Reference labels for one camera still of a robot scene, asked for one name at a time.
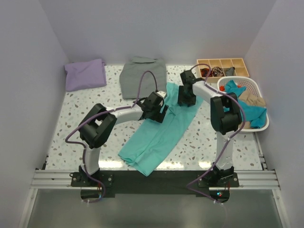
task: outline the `gray folded shirt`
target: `gray folded shirt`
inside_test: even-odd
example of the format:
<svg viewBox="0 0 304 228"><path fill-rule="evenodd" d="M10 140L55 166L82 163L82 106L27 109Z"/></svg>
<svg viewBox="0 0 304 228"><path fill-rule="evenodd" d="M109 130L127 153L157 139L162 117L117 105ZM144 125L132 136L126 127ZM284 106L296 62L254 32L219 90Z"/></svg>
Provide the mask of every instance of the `gray folded shirt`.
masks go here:
<svg viewBox="0 0 304 228"><path fill-rule="evenodd" d="M124 65L119 76L123 99L135 99L137 97L138 85L142 74L150 70L156 77L159 91L167 92L166 65L163 59L152 59L144 57L133 57ZM155 82L150 73L145 74L139 98L148 97L155 91Z"/></svg>

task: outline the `wooden organizer tray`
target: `wooden organizer tray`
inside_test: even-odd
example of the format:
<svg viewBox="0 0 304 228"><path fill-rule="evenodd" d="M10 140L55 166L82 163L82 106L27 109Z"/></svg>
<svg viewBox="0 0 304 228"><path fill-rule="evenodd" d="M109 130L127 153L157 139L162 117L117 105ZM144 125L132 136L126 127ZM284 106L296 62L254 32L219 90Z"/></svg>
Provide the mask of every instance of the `wooden organizer tray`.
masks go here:
<svg viewBox="0 0 304 228"><path fill-rule="evenodd" d="M204 63L214 67L220 67L224 69L224 72L230 68L235 67L233 76L243 76L249 77L249 73L245 66L244 60L242 58L214 58L214 59L198 59L197 64ZM206 66L198 66L197 74L201 76L200 69L207 68ZM222 77L208 77L208 82L217 83Z"/></svg>

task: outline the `glass panel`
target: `glass panel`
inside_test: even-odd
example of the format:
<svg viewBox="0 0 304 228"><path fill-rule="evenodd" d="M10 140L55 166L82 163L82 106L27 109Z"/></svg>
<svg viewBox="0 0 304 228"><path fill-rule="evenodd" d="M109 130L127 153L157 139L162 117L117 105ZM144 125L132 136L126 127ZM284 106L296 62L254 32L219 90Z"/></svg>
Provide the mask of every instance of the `glass panel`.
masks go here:
<svg viewBox="0 0 304 228"><path fill-rule="evenodd" d="M116 195L81 202L79 190L40 190L29 228L281 228L272 191L234 190L225 211L194 195Z"/></svg>

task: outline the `cable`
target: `cable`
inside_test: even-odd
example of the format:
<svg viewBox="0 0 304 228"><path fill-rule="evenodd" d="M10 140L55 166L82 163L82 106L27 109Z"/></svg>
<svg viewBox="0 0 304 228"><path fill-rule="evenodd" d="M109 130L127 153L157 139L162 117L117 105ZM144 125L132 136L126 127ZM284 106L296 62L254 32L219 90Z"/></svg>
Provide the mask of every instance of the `cable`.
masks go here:
<svg viewBox="0 0 304 228"><path fill-rule="evenodd" d="M118 110L133 108L133 107L136 105L137 101L139 100L139 93L140 93L141 85L142 85L142 81L143 81L142 79L143 79L144 75L145 75L146 73L148 73L148 72L151 73L152 76L153 76L153 78L154 78L154 81L155 81L155 89L156 89L156 91L157 91L157 82L156 82L155 75L154 75L150 70L145 71L145 72L142 74L142 76L141 76L141 79L140 79L140 82L139 82L139 86L138 86L137 97L136 97L136 100L135 100L135 102L134 102L134 104L133 104L132 106L118 107L118 108L116 108L116 109L111 109L111 110L104 111L104 112L98 113L98 114L96 114L96 115L93 115L92 117L88 118L86 121L84 121L83 123L81 123L77 128L75 128L75 129L66 137L66 139L65 139L65 142L66 142L66 143L70 143L70 144L79 144L79 145L82 145L82 146L83 146L84 149L83 149L83 153L82 153L82 162L83 162L83 165L84 165L85 173L86 173L86 175L88 176L88 178L90 178L91 180L97 182L98 184L100 184L100 185L102 186L103 193L99 196L99 198L98 198L98 199L95 199L95 200L93 200L93 201L88 200L88 201L86 201L87 203L95 203L95 202L100 201L100 200L105 196L105 185L104 185L101 181L99 181L99 180L97 180L97 179L91 177L91 175L88 173L88 171L87 171L87 169L86 169L86 163L85 163L85 162L86 162L86 156L85 156L85 155L86 155L86 149L87 149L86 145L85 145L83 142L69 141L69 139L71 138L71 136L72 136L73 134L75 134L79 129L81 129L81 128L82 128L84 125L86 125L88 122L90 122L90 121L96 119L97 117L99 117L99 116L101 116L101 115L103 115L103 114L112 113L112 112L118 111Z"/></svg>
<svg viewBox="0 0 304 228"><path fill-rule="evenodd" d="M215 93L217 93L217 94L221 94L221 95L226 96L226 97L228 97L229 99L231 99L234 103L236 103L236 104L238 105L238 107L240 108L241 113L242 113L242 115L243 115L243 123L242 123L241 127L240 127L237 131L235 131L235 132L227 139L227 141L226 141L225 144L224 144L224 147L223 147L222 151L220 152L219 156L218 156L217 159L214 161L214 163L212 164L212 166L211 166L206 172L204 172L202 175L200 175L198 178L196 178L195 180L193 180L193 181L191 181L190 183L188 183L187 186L186 186L187 189L192 190L192 191L194 191L194 192L196 192L196 193L198 193L198 194L201 194L201 195L203 195L203 196L209 198L210 200L212 200L212 201L214 201L214 202L219 203L219 204L222 205L221 202L219 202L218 200L212 198L210 195L205 194L204 192L198 191L198 190L196 190L196 189L193 189L193 188L191 188L190 186L191 186L192 184L194 184L195 182L197 182L199 179L204 178L204 177L205 177L205 176L206 176L206 175L215 167L215 165L218 163L219 159L220 159L221 156L223 155L225 149L227 148L228 143L230 142L230 140L231 140L234 136L236 136L236 135L244 128L245 122L246 122L246 117L245 117L244 109L243 109L242 106L237 102L237 100L235 100L235 99L234 99L233 97L231 97L230 95L228 95L228 94L226 94L226 93L223 93L223 92L221 92L221 91L218 91L217 89L215 89L215 88L213 88L213 87L211 87L211 86L209 86L209 85L207 84L207 79L208 79L208 77L209 77L210 74L211 74L211 67L210 67L208 64L204 64L204 63L197 64L197 65L193 66L190 70L194 69L194 68L197 67L197 66L201 66L201 65L207 66L207 67L209 68L209 72L207 73L207 76L206 76L206 78L205 78L204 85L205 85L208 89L210 89L211 91L213 91L213 92L215 92ZM226 219L227 219L227 210L226 210L225 207L223 207L223 208L224 208L224 210L225 210Z"/></svg>

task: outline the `folded purple towel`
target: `folded purple towel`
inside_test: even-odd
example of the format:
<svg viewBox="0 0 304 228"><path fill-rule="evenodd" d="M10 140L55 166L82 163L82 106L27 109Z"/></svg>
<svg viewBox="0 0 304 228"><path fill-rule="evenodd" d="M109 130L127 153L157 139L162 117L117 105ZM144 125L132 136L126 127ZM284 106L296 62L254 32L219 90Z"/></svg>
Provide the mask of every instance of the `folded purple towel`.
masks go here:
<svg viewBox="0 0 304 228"><path fill-rule="evenodd" d="M66 69L66 91L103 87L106 85L105 63L102 59L69 63Z"/></svg>

